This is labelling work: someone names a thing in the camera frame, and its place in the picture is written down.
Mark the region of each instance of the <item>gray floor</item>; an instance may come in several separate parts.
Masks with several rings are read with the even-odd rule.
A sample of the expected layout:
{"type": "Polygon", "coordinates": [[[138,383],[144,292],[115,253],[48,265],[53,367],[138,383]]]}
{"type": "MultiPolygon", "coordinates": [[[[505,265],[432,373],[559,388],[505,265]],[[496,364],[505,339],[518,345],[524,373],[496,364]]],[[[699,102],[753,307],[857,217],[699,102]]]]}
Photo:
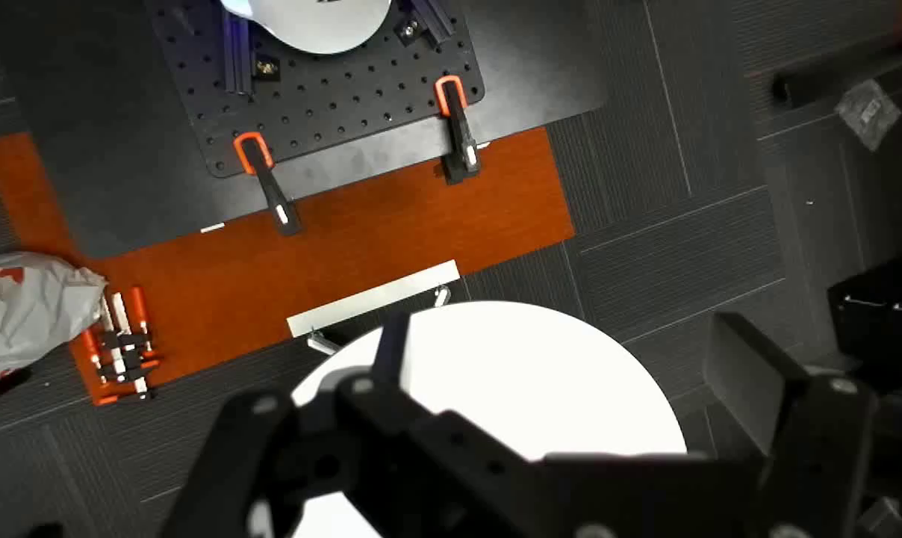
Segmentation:
{"type": "MultiPolygon", "coordinates": [[[[902,250],[902,123],[872,156],[834,102],[774,111],[774,70],[902,25],[902,0],[592,4],[610,107],[551,126],[577,238],[459,283],[592,319],[644,362],[695,451],[750,454],[702,386],[714,312],[790,356],[842,364],[823,289],[902,250]]],[[[902,77],[887,90],[902,102],[902,77]]],[[[0,73],[0,132],[18,128],[0,73]]],[[[0,250],[14,238],[0,210],[0,250]]],[[[90,409],[69,356],[0,400],[0,534],[156,534],[217,409],[314,367],[300,345],[181,380],[148,407],[90,409]]]]}

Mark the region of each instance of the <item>white strip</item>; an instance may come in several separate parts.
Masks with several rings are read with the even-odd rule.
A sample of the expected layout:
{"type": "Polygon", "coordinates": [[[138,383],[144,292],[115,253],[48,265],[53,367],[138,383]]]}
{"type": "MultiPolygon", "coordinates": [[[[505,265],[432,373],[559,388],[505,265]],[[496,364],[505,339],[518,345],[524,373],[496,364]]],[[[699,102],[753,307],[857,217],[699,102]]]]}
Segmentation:
{"type": "Polygon", "coordinates": [[[294,318],[287,318],[287,324],[288,324],[291,339],[300,339],[300,336],[318,333],[326,325],[338,325],[344,319],[362,318],[366,312],[380,312],[384,304],[402,301],[409,295],[420,295],[426,289],[444,286],[450,282],[459,282],[454,259],[430,265],[430,268],[406,276],[406,277],[396,277],[396,282],[387,282],[387,283],[380,283],[380,286],[371,286],[365,292],[318,304],[314,312],[300,312],[294,318]]]}
{"type": "Polygon", "coordinates": [[[275,214],[279,225],[288,225],[288,214],[282,213],[282,206],[275,206],[275,214]]]}
{"type": "Polygon", "coordinates": [[[132,336],[123,292],[112,292],[112,315],[115,315],[115,328],[126,333],[126,336],[132,336]]]}
{"type": "Polygon", "coordinates": [[[214,229],[221,229],[221,226],[224,226],[224,222],[208,225],[208,226],[200,226],[200,234],[214,234],[214,229]]]}

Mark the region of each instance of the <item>metal plate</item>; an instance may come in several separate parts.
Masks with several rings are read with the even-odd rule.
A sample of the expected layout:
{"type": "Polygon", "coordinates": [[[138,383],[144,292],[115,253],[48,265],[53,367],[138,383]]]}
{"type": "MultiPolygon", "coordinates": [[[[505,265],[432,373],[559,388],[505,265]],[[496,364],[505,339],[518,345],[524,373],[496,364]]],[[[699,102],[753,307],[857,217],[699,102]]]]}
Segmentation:
{"type": "Polygon", "coordinates": [[[309,56],[279,44],[251,25],[251,62],[275,59],[278,80],[254,80],[236,95],[224,80],[217,0],[147,0],[151,31],[172,73],[184,117],[211,177],[236,177],[232,137],[256,128],[278,161],[435,117],[432,84],[457,73],[469,102],[483,99],[481,70],[462,22],[462,0],[442,0],[457,31],[454,44],[432,49],[426,35],[402,44],[400,13],[381,31],[339,56],[309,56]]]}

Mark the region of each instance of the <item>clamp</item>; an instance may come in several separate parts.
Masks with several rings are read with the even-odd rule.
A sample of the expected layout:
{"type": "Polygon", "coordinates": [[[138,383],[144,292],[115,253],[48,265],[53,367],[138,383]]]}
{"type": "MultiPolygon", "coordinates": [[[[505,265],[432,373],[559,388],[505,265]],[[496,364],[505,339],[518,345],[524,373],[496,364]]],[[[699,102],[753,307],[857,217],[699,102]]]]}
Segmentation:
{"type": "Polygon", "coordinates": [[[481,150],[466,117],[469,95],[459,76],[444,76],[432,84],[439,113],[447,119],[450,152],[442,159],[447,182],[462,182],[481,173],[481,150]]]}
{"type": "Polygon", "coordinates": [[[239,165],[248,177],[256,177],[259,185],[263,185],[263,194],[265,194],[265,203],[269,210],[275,213],[275,222],[279,226],[279,234],[299,234],[300,229],[300,222],[294,214],[294,210],[288,206],[288,200],[282,198],[271,167],[275,167],[275,159],[269,152],[269,143],[259,132],[241,132],[236,140],[232,140],[232,150],[239,156],[239,165]]]}

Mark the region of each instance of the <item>white circular plate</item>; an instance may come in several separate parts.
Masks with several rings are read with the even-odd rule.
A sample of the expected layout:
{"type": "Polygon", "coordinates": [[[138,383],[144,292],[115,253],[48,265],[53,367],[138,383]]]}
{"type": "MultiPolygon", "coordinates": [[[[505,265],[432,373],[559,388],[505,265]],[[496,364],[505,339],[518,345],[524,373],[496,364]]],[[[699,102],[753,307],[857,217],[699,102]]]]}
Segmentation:
{"type": "Polygon", "coordinates": [[[305,53],[344,53],[365,44],[387,17],[391,0],[221,0],[305,53]]]}
{"type": "MultiPolygon", "coordinates": [[[[305,407],[326,373],[371,367],[381,328],[344,346],[294,392],[305,407]]],[[[418,312],[400,386],[430,413],[457,409],[524,460],[544,454],[686,454],[654,377],[611,339],[566,315],[518,301],[418,312]]],[[[332,494],[305,501],[294,538],[377,538],[332,494]]]]}

